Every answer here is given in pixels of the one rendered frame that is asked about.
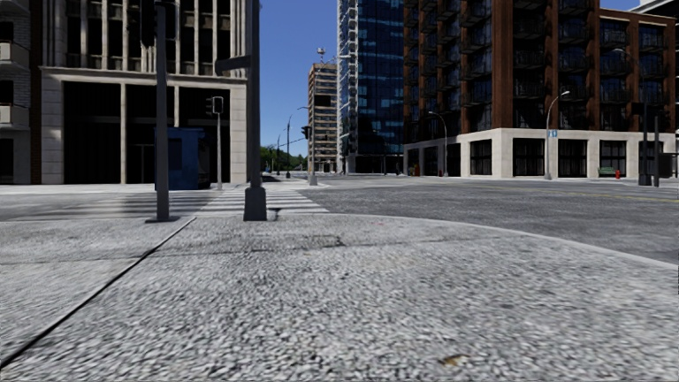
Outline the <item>glass tower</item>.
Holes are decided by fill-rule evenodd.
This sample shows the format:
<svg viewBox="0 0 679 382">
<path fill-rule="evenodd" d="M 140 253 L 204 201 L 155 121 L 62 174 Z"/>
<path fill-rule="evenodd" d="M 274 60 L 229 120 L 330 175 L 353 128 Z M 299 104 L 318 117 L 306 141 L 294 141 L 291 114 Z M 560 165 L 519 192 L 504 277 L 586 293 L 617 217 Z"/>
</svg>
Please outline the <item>glass tower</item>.
<svg viewBox="0 0 679 382">
<path fill-rule="evenodd" d="M 337 161 L 346 173 L 400 167 L 404 0 L 338 0 Z"/>
</svg>

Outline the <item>blue booth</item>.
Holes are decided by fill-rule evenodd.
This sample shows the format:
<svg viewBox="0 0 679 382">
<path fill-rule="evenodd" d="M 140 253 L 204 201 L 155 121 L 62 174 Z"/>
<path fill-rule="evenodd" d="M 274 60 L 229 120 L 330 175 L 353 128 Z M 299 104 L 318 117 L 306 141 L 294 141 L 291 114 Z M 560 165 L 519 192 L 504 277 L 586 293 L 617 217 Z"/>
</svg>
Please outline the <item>blue booth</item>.
<svg viewBox="0 0 679 382">
<path fill-rule="evenodd" d="M 210 145 L 202 128 L 169 127 L 169 189 L 210 187 Z"/>
</svg>

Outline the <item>red brick building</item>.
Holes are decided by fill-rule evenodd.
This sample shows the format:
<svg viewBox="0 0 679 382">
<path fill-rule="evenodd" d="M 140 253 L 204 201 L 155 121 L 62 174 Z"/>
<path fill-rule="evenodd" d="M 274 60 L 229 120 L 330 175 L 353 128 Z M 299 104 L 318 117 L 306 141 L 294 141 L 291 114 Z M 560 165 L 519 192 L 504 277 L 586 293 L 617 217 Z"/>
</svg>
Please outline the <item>red brick building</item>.
<svg viewBox="0 0 679 382">
<path fill-rule="evenodd" d="M 403 159 L 411 175 L 540 178 L 552 108 L 552 178 L 600 178 L 612 166 L 638 181 L 644 69 L 648 174 L 654 112 L 660 152 L 679 154 L 674 18 L 607 9 L 599 0 L 405 0 Z"/>
</svg>

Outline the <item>grey pole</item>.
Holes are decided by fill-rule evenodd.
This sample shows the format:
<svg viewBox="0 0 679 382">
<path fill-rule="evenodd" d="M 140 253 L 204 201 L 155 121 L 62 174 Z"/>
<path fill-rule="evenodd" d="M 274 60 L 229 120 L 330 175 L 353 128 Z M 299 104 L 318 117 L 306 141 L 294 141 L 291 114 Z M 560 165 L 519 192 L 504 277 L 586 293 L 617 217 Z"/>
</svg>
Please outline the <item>grey pole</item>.
<svg viewBox="0 0 679 382">
<path fill-rule="evenodd" d="M 266 192 L 260 170 L 260 0 L 239 0 L 240 52 L 235 57 L 214 62 L 217 75 L 243 69 L 247 72 L 247 170 L 249 187 L 245 189 L 245 221 L 267 219 Z"/>
<path fill-rule="evenodd" d="M 653 186 L 660 186 L 660 129 L 659 112 L 656 110 L 654 116 L 654 139 L 653 139 Z"/>
</svg>

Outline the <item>pale concrete building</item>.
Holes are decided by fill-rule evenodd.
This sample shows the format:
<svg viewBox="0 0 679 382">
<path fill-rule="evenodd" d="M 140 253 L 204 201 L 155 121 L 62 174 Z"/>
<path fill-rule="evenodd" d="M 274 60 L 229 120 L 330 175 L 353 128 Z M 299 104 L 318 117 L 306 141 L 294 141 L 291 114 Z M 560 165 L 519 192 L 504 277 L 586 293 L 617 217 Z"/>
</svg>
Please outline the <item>pale concrete building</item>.
<svg viewBox="0 0 679 382">
<path fill-rule="evenodd" d="M 139 39 L 139 0 L 33 0 L 40 77 L 32 98 L 32 179 L 42 184 L 154 179 L 156 49 Z M 166 43 L 168 123 L 220 134 L 210 175 L 247 178 L 248 0 L 160 0 L 177 7 Z"/>
</svg>

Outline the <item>trees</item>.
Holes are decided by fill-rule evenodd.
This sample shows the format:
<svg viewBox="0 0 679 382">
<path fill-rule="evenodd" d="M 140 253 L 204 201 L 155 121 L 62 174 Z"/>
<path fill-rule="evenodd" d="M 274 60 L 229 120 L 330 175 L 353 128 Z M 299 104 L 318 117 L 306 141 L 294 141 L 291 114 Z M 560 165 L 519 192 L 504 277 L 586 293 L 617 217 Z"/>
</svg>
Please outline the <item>trees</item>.
<svg viewBox="0 0 679 382">
<path fill-rule="evenodd" d="M 282 149 L 276 149 L 275 145 L 260 148 L 260 167 L 262 171 L 269 172 L 287 170 L 287 153 Z M 302 155 L 290 155 L 290 171 L 301 171 L 307 168 L 308 160 Z"/>
</svg>

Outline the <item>grey street lamp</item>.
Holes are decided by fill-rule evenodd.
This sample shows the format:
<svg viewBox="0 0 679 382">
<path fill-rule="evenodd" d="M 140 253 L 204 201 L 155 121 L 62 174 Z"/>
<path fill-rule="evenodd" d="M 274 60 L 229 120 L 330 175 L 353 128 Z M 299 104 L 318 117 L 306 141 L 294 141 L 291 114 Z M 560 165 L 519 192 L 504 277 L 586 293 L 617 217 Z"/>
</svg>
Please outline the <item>grey street lamp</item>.
<svg viewBox="0 0 679 382">
<path fill-rule="evenodd" d="M 551 113 L 552 113 L 552 108 L 554 104 L 561 99 L 563 96 L 568 96 L 570 94 L 569 90 L 563 90 L 560 92 L 551 102 L 549 107 L 546 110 L 546 118 L 545 118 L 545 154 L 544 154 L 544 159 L 545 159 L 545 172 L 544 172 L 544 179 L 545 180 L 551 180 L 552 175 L 551 175 L 551 170 L 550 170 L 550 121 L 551 121 Z"/>
<path fill-rule="evenodd" d="M 306 110 L 306 111 L 307 111 L 308 108 L 309 108 L 308 106 L 302 106 L 302 107 L 297 108 L 296 111 L 298 111 L 298 110 Z M 290 125 L 291 125 L 292 116 L 293 116 L 293 114 L 291 114 L 291 115 L 289 116 L 288 122 L 287 122 L 287 125 L 286 125 L 286 140 L 287 140 L 287 142 L 286 142 L 286 153 L 287 153 L 287 160 L 286 160 L 286 166 L 287 166 L 287 170 L 286 170 L 286 179 L 290 179 L 290 178 L 291 178 L 291 174 L 290 174 Z"/>
<path fill-rule="evenodd" d="M 438 117 L 438 118 L 440 119 L 440 121 L 443 123 L 443 127 L 444 127 L 444 128 L 443 128 L 443 129 L 444 129 L 444 138 L 443 138 L 443 139 L 444 139 L 444 148 L 443 148 L 443 154 L 444 154 L 444 156 L 443 156 L 444 171 L 443 171 L 443 176 L 442 176 L 442 177 L 448 177 L 448 170 L 447 170 L 447 139 L 448 139 L 448 136 L 447 136 L 447 125 L 446 125 L 446 121 L 445 121 L 444 117 L 443 117 L 441 114 L 439 114 L 438 112 L 435 112 L 435 111 L 428 111 L 428 113 L 429 113 L 430 115 L 435 115 L 435 116 Z"/>
</svg>

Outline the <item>grey brick building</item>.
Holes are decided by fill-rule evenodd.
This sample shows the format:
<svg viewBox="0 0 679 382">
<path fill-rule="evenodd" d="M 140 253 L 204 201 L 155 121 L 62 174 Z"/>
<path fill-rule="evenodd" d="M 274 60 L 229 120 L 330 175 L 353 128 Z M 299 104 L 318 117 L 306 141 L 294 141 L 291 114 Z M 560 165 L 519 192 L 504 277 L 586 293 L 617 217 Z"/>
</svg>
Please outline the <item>grey brick building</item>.
<svg viewBox="0 0 679 382">
<path fill-rule="evenodd" d="M 0 0 L 0 184 L 31 180 L 30 0 Z"/>
</svg>

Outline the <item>dark box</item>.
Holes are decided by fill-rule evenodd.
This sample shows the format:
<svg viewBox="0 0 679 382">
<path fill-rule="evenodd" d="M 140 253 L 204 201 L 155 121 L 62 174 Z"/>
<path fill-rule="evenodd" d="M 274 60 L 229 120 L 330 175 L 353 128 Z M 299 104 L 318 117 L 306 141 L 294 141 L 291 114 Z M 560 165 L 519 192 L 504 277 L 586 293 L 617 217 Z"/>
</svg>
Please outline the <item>dark box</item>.
<svg viewBox="0 0 679 382">
<path fill-rule="evenodd" d="M 669 179 L 675 175 L 675 167 L 679 154 L 660 152 L 657 158 L 657 174 L 661 179 Z"/>
</svg>

